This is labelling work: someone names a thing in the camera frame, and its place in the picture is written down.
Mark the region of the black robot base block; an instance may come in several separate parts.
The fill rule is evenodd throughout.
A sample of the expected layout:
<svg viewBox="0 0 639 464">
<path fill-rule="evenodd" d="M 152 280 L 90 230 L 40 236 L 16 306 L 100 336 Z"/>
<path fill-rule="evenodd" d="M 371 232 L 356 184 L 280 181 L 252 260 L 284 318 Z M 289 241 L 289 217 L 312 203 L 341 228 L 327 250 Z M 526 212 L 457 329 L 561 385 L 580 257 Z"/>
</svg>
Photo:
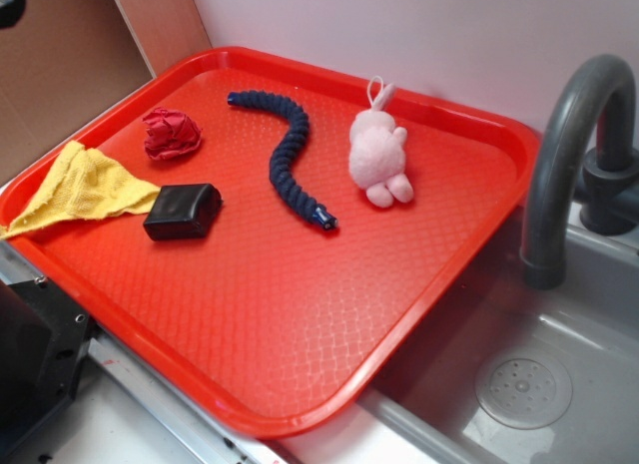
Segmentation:
<svg viewBox="0 0 639 464">
<path fill-rule="evenodd" d="M 95 321 L 52 281 L 1 284 L 1 461 L 74 400 Z"/>
</svg>

